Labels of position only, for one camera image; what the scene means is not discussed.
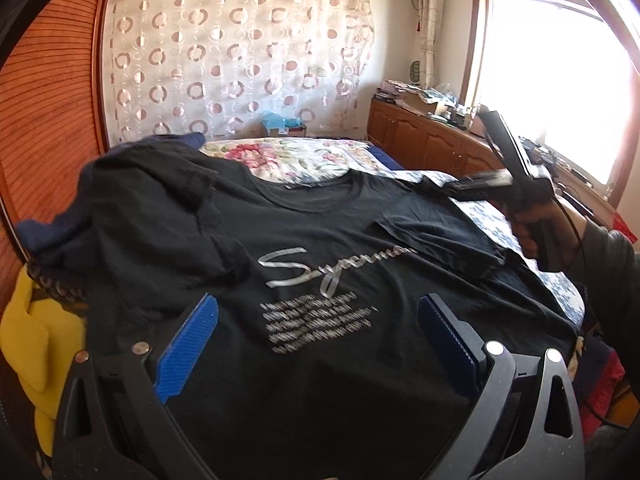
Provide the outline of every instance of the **silver screw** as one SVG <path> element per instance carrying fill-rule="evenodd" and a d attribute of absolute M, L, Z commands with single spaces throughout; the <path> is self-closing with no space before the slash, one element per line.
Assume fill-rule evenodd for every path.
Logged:
<path fill-rule="evenodd" d="M 497 341 L 489 341 L 486 344 L 486 351 L 492 355 L 500 355 L 504 352 L 504 346 L 502 346 L 502 343 L 498 343 Z"/>
<path fill-rule="evenodd" d="M 146 341 L 139 341 L 131 347 L 131 351 L 135 355 L 144 355 L 151 350 L 151 346 Z"/>
<path fill-rule="evenodd" d="M 560 361 L 562 361 L 562 354 L 555 348 L 550 348 L 549 350 L 547 350 L 546 356 L 550 361 L 553 361 L 555 363 L 559 363 Z"/>
<path fill-rule="evenodd" d="M 89 360 L 89 352 L 86 350 L 79 351 L 74 357 L 76 363 L 85 363 Z"/>

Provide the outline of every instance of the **wooden sideboard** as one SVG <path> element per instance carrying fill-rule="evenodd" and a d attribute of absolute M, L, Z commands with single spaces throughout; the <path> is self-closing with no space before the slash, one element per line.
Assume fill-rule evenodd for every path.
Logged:
<path fill-rule="evenodd" d="M 377 100 L 371 102 L 367 134 L 406 170 L 462 176 L 502 167 L 479 137 Z"/>

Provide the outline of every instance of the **tied curtain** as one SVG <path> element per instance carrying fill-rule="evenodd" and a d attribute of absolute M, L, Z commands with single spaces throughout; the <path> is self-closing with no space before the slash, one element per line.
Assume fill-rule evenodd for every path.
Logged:
<path fill-rule="evenodd" d="M 110 143 L 258 137 L 265 112 L 344 136 L 373 38 L 369 0 L 108 0 Z"/>
<path fill-rule="evenodd" d="M 442 22 L 443 0 L 418 0 L 420 20 L 420 86 L 436 86 L 438 75 L 435 52 Z"/>

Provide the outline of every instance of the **wooden window frame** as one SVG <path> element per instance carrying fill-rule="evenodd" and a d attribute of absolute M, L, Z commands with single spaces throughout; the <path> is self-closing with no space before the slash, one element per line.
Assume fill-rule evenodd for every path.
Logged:
<path fill-rule="evenodd" d="M 640 44 L 629 30 L 610 0 L 588 0 L 625 47 L 636 72 L 640 72 Z M 478 93 L 479 73 L 484 56 L 486 26 L 488 18 L 487 0 L 473 0 L 469 43 L 466 52 L 465 71 L 460 89 L 460 102 L 472 104 Z M 631 85 L 632 110 L 623 133 L 620 154 L 612 169 L 615 177 L 607 201 L 616 208 L 622 198 L 638 148 L 640 136 L 640 76 L 636 75 Z"/>

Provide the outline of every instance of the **floral bedsheet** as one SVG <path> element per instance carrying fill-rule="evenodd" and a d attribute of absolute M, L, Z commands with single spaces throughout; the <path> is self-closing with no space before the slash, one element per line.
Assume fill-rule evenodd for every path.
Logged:
<path fill-rule="evenodd" d="M 207 142 L 201 151 L 209 156 L 244 162 L 255 176 L 272 182 L 316 182 L 335 178 L 349 169 L 411 182 L 418 182 L 423 176 L 440 185 L 455 180 L 439 171 L 390 171 L 371 155 L 367 143 L 359 140 L 293 137 L 219 140 Z M 491 240 L 522 255 L 509 223 L 495 207 L 484 201 L 453 202 Z M 535 260 L 524 259 L 553 292 L 567 317 L 580 326 L 584 302 L 574 284 L 563 273 L 540 272 Z"/>

